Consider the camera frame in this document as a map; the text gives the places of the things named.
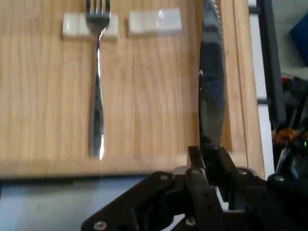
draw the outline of wooden cutting board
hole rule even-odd
[[[64,12],[84,12],[84,0],[4,1],[0,178],[135,174],[185,165],[186,149],[198,145],[199,137],[201,2],[111,0],[120,39],[101,44],[105,154],[100,161],[88,151],[94,42],[63,40],[61,34]],[[250,34],[247,2],[218,3],[228,77],[222,146],[237,164],[256,166],[262,174],[251,44],[239,43],[245,38],[238,36],[242,30]],[[128,37],[130,10],[174,7],[180,8],[181,35]],[[246,22],[239,27],[241,17]],[[248,61],[239,65],[241,44],[250,50]],[[250,129],[255,130],[252,136]],[[249,148],[254,154],[249,155]]]

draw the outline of knife blade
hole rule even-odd
[[[225,115],[225,57],[215,0],[203,0],[199,69],[200,147],[209,142],[220,146]]]

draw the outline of fork tines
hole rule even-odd
[[[86,10],[89,13],[103,13],[103,0],[86,0]],[[110,0],[105,0],[105,12],[110,11]]]

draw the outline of blue object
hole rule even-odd
[[[308,14],[292,28],[290,35],[308,66]]]

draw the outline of silver fork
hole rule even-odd
[[[96,37],[95,80],[90,115],[89,152],[92,157],[102,159],[104,153],[103,98],[100,73],[100,41],[110,22],[110,0],[86,0],[86,19],[90,31]]]

